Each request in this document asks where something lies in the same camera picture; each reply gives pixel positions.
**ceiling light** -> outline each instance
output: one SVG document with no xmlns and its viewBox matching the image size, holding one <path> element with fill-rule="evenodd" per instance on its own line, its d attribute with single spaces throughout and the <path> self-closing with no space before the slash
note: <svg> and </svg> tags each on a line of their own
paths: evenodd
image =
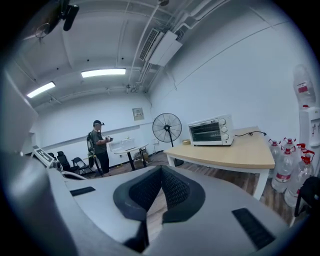
<svg viewBox="0 0 320 256">
<path fill-rule="evenodd" d="M 81 75 L 83 78 L 105 76 L 105 75 L 125 75 L 125 74 L 126 74 L 126 69 L 124 68 L 98 69 L 98 70 L 81 72 Z"/>
<path fill-rule="evenodd" d="M 40 93 L 43 93 L 44 91 L 49 90 L 50 88 L 55 87 L 55 86 L 56 85 L 54 82 L 47 83 L 46 85 L 41 86 L 40 88 L 34 90 L 33 92 L 30 92 L 27 96 L 29 98 L 33 98 L 34 96 L 36 96 Z"/>
</svg>

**dark pants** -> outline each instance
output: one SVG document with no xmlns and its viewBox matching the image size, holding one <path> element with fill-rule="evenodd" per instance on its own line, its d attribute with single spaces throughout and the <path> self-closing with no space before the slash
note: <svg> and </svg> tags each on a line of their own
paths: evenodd
<svg viewBox="0 0 320 256">
<path fill-rule="evenodd" d="M 96 157 L 99 159 L 102 172 L 107 174 L 109 172 L 109 156 L 107 152 L 95 154 Z"/>
</svg>

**black chair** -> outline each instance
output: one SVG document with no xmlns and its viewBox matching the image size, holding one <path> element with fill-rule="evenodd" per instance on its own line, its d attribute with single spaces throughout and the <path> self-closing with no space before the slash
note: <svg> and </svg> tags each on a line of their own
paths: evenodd
<svg viewBox="0 0 320 256">
<path fill-rule="evenodd" d="M 57 153 L 58 153 L 57 158 L 58 158 L 60 164 L 62 165 L 64 171 L 74 173 L 75 171 L 79 170 L 79 166 L 70 167 L 70 164 L 69 164 L 65 154 L 62 151 L 58 151 Z"/>
<path fill-rule="evenodd" d="M 57 161 L 57 158 L 55 157 L 54 153 L 48 153 L 48 155 L 51 156 L 51 157 L 53 157 L 53 159 L 54 159 L 55 161 Z"/>
<path fill-rule="evenodd" d="M 73 166 L 75 166 L 76 164 L 76 167 L 79 168 L 79 172 L 82 171 L 83 175 L 85 174 L 89 174 L 89 173 L 94 173 L 94 171 L 90 168 L 90 166 L 88 164 L 86 164 L 80 157 L 76 157 L 75 159 L 72 160 L 73 162 Z M 91 172 L 89 173 L 86 173 L 86 169 L 89 168 L 91 170 Z"/>
</svg>

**wooden table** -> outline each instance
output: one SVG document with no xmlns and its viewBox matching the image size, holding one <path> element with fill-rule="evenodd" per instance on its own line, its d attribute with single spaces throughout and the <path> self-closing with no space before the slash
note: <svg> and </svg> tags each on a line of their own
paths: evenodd
<svg viewBox="0 0 320 256">
<path fill-rule="evenodd" d="M 257 126 L 235 129 L 234 134 L 260 131 Z M 268 179 L 269 169 L 275 167 L 275 161 L 262 133 L 253 133 L 235 137 L 231 146 L 193 146 L 180 145 L 164 151 L 170 166 L 174 159 L 180 159 L 197 165 L 213 167 L 242 173 L 259 174 L 258 184 L 253 197 L 260 199 Z"/>
<path fill-rule="evenodd" d="M 131 157 L 131 152 L 132 152 L 132 151 L 135 151 L 135 150 L 139 150 L 139 152 L 140 152 L 140 154 L 141 154 L 141 159 L 142 159 L 143 167 L 147 167 L 146 161 L 145 161 L 145 159 L 144 159 L 144 153 L 142 152 L 142 148 L 145 148 L 145 147 L 148 146 L 148 145 L 149 145 L 149 144 L 146 143 L 146 144 L 143 144 L 143 145 L 136 146 L 136 147 L 134 147 L 134 148 L 127 149 L 127 150 L 119 150 L 119 151 L 114 152 L 114 153 L 117 154 L 117 155 L 127 153 L 128 158 L 129 158 L 129 162 L 130 162 L 130 165 L 131 165 L 131 168 L 132 168 L 132 171 L 135 171 L 136 168 L 135 168 L 134 161 L 132 160 L 132 157 Z"/>
</svg>

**air conditioner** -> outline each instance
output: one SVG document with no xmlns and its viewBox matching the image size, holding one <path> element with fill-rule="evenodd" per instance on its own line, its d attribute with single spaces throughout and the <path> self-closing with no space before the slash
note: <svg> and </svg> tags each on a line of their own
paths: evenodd
<svg viewBox="0 0 320 256">
<path fill-rule="evenodd" d="M 164 34 L 153 28 L 142 47 L 140 60 L 164 67 L 182 46 L 176 39 L 171 31 Z"/>
</svg>

